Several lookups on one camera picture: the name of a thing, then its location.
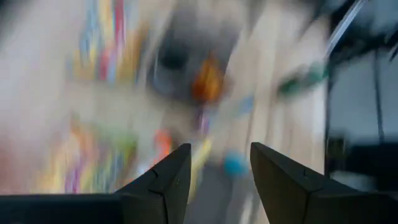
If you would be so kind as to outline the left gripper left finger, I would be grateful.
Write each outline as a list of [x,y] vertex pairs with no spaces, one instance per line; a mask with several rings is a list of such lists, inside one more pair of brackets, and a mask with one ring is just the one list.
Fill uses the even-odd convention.
[[111,194],[3,195],[1,223],[183,223],[191,159],[191,145],[182,144]]

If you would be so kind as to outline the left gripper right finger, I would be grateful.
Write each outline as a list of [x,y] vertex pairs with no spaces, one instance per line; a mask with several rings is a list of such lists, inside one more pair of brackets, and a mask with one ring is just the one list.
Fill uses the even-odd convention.
[[397,192],[361,192],[259,143],[252,173],[270,223],[397,223]]

